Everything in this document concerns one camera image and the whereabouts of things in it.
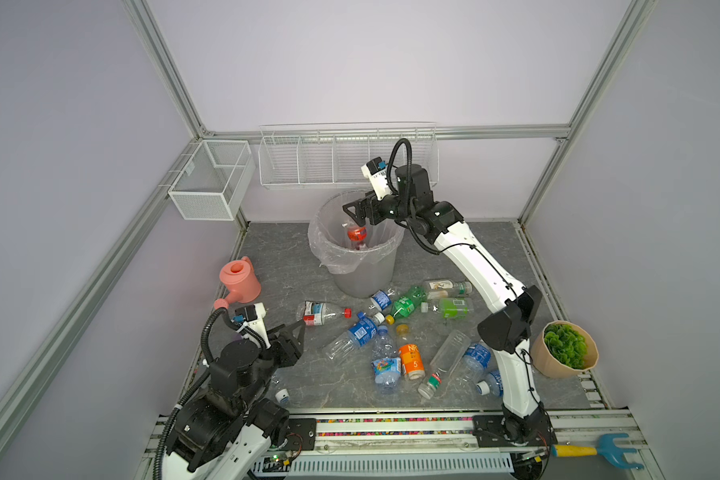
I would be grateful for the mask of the small red cap bottle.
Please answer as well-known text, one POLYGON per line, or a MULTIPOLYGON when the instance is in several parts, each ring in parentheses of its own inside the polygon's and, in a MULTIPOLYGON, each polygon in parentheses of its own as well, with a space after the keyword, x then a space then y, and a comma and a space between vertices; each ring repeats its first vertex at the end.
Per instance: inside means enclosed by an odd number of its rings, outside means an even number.
POLYGON ((349 241, 349 247, 352 250, 362 251, 368 248, 366 243, 368 234, 367 229, 364 226, 349 223, 345 227, 345 231, 349 241))

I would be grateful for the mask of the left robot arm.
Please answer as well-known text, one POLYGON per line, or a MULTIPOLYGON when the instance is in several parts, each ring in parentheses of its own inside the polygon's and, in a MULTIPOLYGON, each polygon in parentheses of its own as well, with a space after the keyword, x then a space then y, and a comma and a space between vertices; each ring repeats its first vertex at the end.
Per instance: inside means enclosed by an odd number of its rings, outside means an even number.
POLYGON ((152 466, 155 479, 252 479, 272 448, 307 444, 290 413, 267 393, 274 374, 304 351, 301 321, 258 330, 262 304, 215 309, 200 336, 206 369, 165 422, 152 466))

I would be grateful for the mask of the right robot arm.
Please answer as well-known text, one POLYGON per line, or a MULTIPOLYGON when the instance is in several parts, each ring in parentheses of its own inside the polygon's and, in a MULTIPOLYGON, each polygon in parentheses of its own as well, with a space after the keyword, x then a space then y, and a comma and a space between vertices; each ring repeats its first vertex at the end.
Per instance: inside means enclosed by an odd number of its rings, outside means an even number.
POLYGON ((496 354, 503 393, 502 435, 513 445, 554 441, 553 427, 532 373, 531 327, 542 300, 540 289, 515 279, 477 240, 461 213, 435 199, 426 169, 413 161, 406 138, 388 159, 361 169, 371 186, 361 199, 343 205, 358 225, 392 221, 427 253, 448 258, 477 290, 489 314, 477 333, 496 354))

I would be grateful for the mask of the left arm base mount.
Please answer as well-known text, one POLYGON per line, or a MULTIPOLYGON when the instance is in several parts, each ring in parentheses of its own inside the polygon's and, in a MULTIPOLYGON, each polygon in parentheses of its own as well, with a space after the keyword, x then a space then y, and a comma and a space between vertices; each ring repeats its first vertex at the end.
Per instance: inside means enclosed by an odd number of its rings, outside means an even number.
POLYGON ((290 418, 278 426, 272 437, 270 451, 313 451, 317 440, 317 419, 290 418))

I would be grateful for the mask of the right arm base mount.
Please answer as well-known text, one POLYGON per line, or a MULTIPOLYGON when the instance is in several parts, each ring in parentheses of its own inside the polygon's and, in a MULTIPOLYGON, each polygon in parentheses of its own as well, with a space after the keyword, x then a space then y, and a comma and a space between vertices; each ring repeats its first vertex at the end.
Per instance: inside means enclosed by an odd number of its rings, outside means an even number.
POLYGON ((473 436, 481 448, 542 447, 557 442, 549 416, 543 410, 535 410, 527 417, 511 412, 475 415, 473 436))

